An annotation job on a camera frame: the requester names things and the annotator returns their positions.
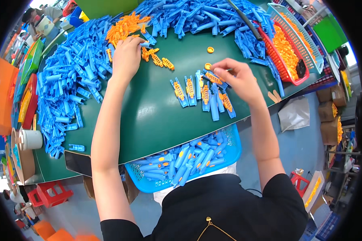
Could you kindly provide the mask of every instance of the orange ring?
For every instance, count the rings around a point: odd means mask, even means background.
[[[211,65],[210,63],[206,63],[206,64],[205,64],[205,69],[206,69],[206,70],[210,70],[210,67],[211,67],[211,66],[212,66],[212,65]]]

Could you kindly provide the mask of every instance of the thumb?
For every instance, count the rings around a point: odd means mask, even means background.
[[[218,77],[220,78],[223,78],[226,82],[228,82],[230,85],[233,85],[235,84],[236,82],[236,78],[233,77],[233,75],[231,75],[228,71],[226,71],[225,69],[222,69],[222,68],[219,68],[219,67],[216,67],[214,70],[213,70],[213,73],[215,75],[217,75]]]

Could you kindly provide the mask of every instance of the white container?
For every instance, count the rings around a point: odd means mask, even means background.
[[[21,150],[39,149],[43,146],[42,133],[40,131],[33,130],[20,130],[19,137],[21,140]]]

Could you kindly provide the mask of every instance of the green table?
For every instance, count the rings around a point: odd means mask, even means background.
[[[212,54],[207,52],[209,46],[215,49]],[[169,82],[177,77],[185,89],[184,76],[192,75],[195,80],[196,70],[202,70],[205,63],[213,64],[226,57],[249,63],[235,44],[234,33],[225,37],[212,36],[210,32],[193,36],[191,33],[186,33],[186,36],[180,40],[174,34],[174,30],[169,28],[168,37],[166,39],[158,37],[155,47],[160,49],[157,55],[160,58],[168,58],[174,64],[175,70],[158,67],[151,59],[149,62],[141,61],[138,73],[132,79],[123,98],[120,164],[188,142],[250,116],[248,104],[232,89],[227,89],[236,117],[230,119],[227,112],[220,113],[220,120],[213,122],[211,113],[202,111],[201,101],[197,106],[182,108]],[[249,65],[267,105],[273,105],[274,102],[267,93],[274,89],[279,92],[279,89],[271,71],[266,66],[252,63]],[[283,83],[285,98],[314,83],[319,76],[311,74],[299,86]],[[100,93],[103,96],[106,86],[107,82],[102,81]],[[84,154],[90,155],[92,136],[100,108],[101,104],[98,104],[93,97],[81,105],[84,127],[66,132],[64,148],[68,149],[69,143],[84,145],[86,147]],[[44,147],[36,150],[34,155],[45,181],[77,175],[66,170],[64,157],[55,160],[44,152]]]

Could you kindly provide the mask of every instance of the black shirt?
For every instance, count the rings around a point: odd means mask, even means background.
[[[308,215],[303,200],[286,174],[274,176],[258,197],[240,186],[233,174],[218,174],[188,182],[163,200],[162,215],[151,235],[142,236],[134,223],[101,222],[104,241],[197,240],[211,222],[240,240],[299,240]],[[233,240],[210,225],[200,241]]]

